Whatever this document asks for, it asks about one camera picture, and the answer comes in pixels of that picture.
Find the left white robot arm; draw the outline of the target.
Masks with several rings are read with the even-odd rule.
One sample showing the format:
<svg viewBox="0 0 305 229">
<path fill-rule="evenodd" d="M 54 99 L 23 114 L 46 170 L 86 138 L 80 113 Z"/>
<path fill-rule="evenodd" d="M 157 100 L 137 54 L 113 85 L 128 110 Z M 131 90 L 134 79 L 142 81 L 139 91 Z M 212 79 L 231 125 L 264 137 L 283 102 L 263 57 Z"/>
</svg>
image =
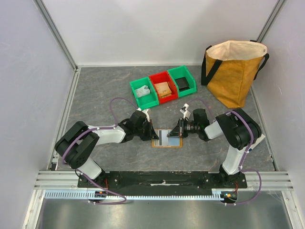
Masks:
<svg viewBox="0 0 305 229">
<path fill-rule="evenodd" d="M 108 143 L 126 143 L 138 136 L 142 141 L 158 140 L 148 109 L 134 111 L 130 118 L 112 126 L 91 126 L 76 122 L 55 144 L 55 151 L 72 169 L 88 177 L 94 187 L 104 184 L 104 170 L 90 158 L 93 149 Z"/>
</svg>

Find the orange leather card holder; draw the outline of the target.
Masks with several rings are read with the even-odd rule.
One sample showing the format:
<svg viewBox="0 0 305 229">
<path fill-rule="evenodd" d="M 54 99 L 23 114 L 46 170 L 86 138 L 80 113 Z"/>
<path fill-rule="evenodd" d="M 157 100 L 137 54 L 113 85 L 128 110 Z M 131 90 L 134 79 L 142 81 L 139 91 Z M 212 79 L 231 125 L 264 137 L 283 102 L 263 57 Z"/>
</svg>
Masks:
<svg viewBox="0 0 305 229">
<path fill-rule="evenodd" d="M 152 147 L 155 148 L 181 148 L 183 139 L 178 137 L 168 137 L 170 129 L 156 129 L 158 140 L 152 140 Z"/>
</svg>

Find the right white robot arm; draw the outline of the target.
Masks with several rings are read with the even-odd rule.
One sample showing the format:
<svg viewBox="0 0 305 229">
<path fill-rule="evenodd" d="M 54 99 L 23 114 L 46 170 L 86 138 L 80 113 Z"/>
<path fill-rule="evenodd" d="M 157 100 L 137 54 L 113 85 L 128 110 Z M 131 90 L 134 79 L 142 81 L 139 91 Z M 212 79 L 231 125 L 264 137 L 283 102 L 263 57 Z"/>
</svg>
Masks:
<svg viewBox="0 0 305 229">
<path fill-rule="evenodd" d="M 193 110 L 193 120 L 180 118 L 168 137 L 186 138 L 197 134 L 205 142 L 224 135 L 229 143 L 225 161 L 219 169 L 218 182 L 228 188 L 235 183 L 235 177 L 241 174 L 246 155 L 262 140 L 260 126 L 241 108 L 233 109 L 217 116 L 210 123 L 206 111 Z"/>
</svg>

